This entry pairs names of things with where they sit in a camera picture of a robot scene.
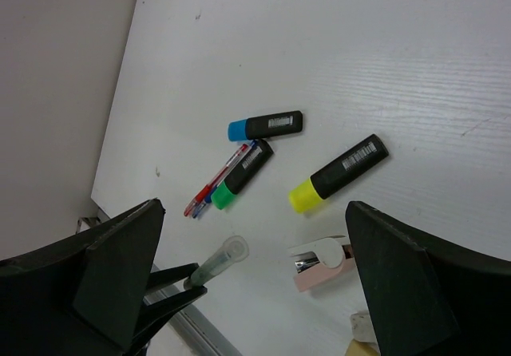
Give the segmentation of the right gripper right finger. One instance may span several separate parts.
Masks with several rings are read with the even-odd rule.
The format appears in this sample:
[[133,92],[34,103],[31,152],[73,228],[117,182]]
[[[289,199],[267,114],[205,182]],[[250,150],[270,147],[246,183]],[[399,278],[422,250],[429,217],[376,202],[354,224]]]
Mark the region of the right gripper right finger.
[[346,223],[383,355],[508,355],[510,263],[351,201]]

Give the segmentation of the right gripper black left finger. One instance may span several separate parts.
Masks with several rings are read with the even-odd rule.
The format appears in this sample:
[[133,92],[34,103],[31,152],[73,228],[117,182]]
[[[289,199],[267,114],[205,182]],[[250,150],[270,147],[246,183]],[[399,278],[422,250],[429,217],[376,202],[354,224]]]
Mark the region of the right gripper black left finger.
[[158,199],[1,261],[3,355],[122,355],[164,220]]

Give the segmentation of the yellow pen tube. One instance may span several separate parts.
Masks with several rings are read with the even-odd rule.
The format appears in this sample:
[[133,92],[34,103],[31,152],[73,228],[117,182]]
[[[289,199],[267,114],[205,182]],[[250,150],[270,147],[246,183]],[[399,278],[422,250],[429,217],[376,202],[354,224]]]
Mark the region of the yellow pen tube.
[[231,236],[184,281],[184,289],[202,287],[233,264],[245,260],[248,255],[249,246],[246,240],[240,235]]

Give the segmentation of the blue cap black highlighter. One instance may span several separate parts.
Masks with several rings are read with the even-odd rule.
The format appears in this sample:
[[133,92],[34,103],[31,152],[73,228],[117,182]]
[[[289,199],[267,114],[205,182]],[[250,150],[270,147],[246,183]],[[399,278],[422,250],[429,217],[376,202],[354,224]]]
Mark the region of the blue cap black highlighter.
[[228,125],[228,139],[230,141],[257,140],[302,131],[303,113],[294,110],[233,121]]

